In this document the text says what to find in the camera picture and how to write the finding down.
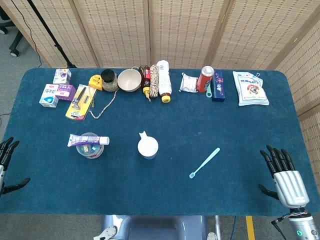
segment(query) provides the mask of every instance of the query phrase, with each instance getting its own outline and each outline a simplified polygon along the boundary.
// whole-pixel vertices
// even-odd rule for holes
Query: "robotic hand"
[[[260,153],[270,170],[277,192],[270,191],[261,184],[258,187],[265,195],[280,200],[284,207],[290,209],[290,213],[272,221],[272,225],[286,240],[277,224],[289,218],[297,240],[320,240],[320,233],[315,226],[313,217],[304,208],[310,201],[304,182],[289,153],[284,149],[279,151],[270,145],[267,145],[266,148],[272,159],[265,151],[260,150]]]
[[[14,152],[15,148],[19,145],[19,141],[15,141],[11,144],[13,140],[14,138],[10,137],[8,140],[0,143],[0,197],[2,194],[7,194],[23,188],[30,181],[30,178],[26,178],[21,183],[18,183],[16,185],[5,186],[4,179],[11,160],[11,155]]]

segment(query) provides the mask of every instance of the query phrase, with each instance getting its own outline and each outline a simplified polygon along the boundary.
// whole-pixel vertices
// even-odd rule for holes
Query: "gray floor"
[[[10,56],[8,47],[12,43],[17,29],[9,28],[7,35],[0,34],[0,140],[3,138],[20,80],[25,71],[39,65],[38,56],[23,38],[17,49],[19,57]],[[320,226],[320,214],[314,216]],[[274,217],[254,217],[255,239],[282,240],[279,233],[271,226]],[[234,223],[233,216],[221,217],[222,239],[230,239]],[[100,234],[102,216],[100,215],[45,215],[45,214],[0,214],[1,240],[86,240]],[[288,240],[294,239],[290,224],[279,224]],[[214,221],[209,218],[209,229],[214,229]],[[246,218],[239,217],[236,225],[235,239],[248,239]]]

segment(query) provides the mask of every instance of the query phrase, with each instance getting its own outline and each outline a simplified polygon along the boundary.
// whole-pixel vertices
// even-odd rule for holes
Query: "black lid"
[[[105,83],[111,83],[115,79],[115,72],[111,69],[103,70],[101,73],[101,78]]]

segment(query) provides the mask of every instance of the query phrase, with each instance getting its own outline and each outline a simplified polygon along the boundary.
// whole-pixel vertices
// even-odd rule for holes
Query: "wooden screen panel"
[[[212,65],[265,69],[319,0],[235,0]]]
[[[320,21],[276,69],[287,76],[298,113],[320,101]]]
[[[30,38],[30,31],[12,2],[1,0],[0,3],[34,48],[34,44]],[[31,28],[37,50],[41,57],[44,58],[48,67],[65,68],[67,66],[65,59],[54,46],[54,42],[29,3],[25,0],[15,0],[14,3],[22,12],[26,23]],[[93,52],[90,51],[90,46],[86,42],[69,2],[67,0],[45,2],[34,0],[33,3],[70,61],[77,67],[96,67],[97,64],[94,61]]]
[[[300,121],[304,142],[320,192],[320,111]]]
[[[223,0],[149,0],[152,63],[201,68],[217,32]]]
[[[147,0],[74,0],[102,67],[150,64]]]

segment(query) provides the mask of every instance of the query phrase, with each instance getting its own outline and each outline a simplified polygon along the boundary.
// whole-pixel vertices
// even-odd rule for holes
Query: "blue tablecloth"
[[[115,69],[119,74],[123,69]],[[71,84],[88,84],[97,68],[71,69]],[[269,106],[238,106],[231,70],[224,70],[225,102],[205,94],[179,92],[181,73],[197,77],[199,69],[171,69],[172,98],[148,102],[142,91],[119,91],[99,120],[65,117],[70,102],[57,108],[39,104],[55,69],[27,71],[21,81],[5,137],[20,140],[6,173],[7,185],[26,177],[24,188],[0,198],[1,213],[118,215],[282,215],[280,202],[260,192],[275,190],[260,149],[266,144],[287,149],[310,197],[307,209],[319,211],[307,151],[286,77],[259,71]],[[113,98],[97,91],[97,115]],[[143,159],[139,132],[157,139],[155,159]],[[97,159],[86,159],[67,147],[69,134],[109,136]],[[217,147],[218,155],[195,178],[189,174]]]

